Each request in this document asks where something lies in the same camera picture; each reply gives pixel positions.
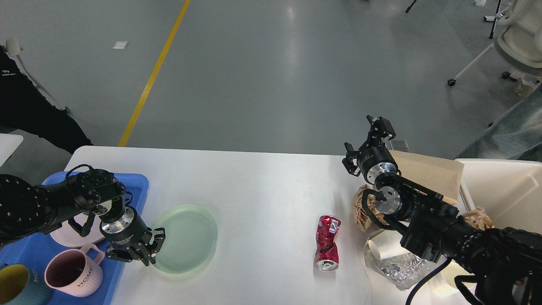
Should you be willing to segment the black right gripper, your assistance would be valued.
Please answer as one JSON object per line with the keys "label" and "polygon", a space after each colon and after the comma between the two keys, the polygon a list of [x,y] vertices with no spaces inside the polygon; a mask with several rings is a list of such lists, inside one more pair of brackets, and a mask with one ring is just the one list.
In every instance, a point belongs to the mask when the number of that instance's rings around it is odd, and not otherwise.
{"label": "black right gripper", "polygon": [[346,153],[342,164],[350,175],[360,176],[361,172],[366,182],[375,185],[380,176],[395,175],[398,172],[397,163],[385,147],[385,142],[394,139],[396,132],[391,122],[383,116],[367,115],[366,119],[371,125],[366,140],[367,149],[360,152],[345,142]]}

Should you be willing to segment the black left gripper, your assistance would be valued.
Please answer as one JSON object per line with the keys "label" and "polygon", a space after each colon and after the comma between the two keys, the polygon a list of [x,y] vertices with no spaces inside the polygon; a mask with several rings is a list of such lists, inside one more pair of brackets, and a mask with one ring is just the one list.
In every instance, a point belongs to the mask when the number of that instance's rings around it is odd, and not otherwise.
{"label": "black left gripper", "polygon": [[156,263],[164,244],[165,228],[151,230],[136,209],[123,208],[119,216],[100,216],[100,232],[110,242],[106,257],[120,262],[141,261],[145,266]]}

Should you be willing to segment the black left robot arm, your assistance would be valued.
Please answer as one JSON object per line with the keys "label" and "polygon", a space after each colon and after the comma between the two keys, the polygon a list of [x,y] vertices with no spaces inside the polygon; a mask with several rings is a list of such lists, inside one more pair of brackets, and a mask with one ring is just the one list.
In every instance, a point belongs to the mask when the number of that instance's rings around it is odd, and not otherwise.
{"label": "black left robot arm", "polygon": [[165,228],[153,230],[145,224],[136,209],[126,202],[126,187],[112,172],[87,168],[77,174],[69,171],[56,184],[38,186],[2,174],[1,245],[35,233],[49,234],[62,228],[64,222],[85,237],[98,216],[100,233],[110,243],[107,258],[155,264],[166,240]]}

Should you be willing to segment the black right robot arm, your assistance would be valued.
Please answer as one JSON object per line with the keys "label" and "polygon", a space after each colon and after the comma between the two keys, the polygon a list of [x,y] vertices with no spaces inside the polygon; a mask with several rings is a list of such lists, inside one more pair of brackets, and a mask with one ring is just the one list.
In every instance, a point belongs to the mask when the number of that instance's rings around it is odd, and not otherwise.
{"label": "black right robot arm", "polygon": [[368,115],[367,140],[354,149],[345,143],[342,163],[347,172],[376,187],[362,193],[362,209],[384,230],[401,234],[400,244],[422,259],[446,261],[423,278],[415,293],[452,261],[467,275],[454,282],[472,305],[540,305],[542,299],[542,237],[512,227],[480,230],[446,203],[443,195],[401,175],[384,141],[395,137],[389,120]]}

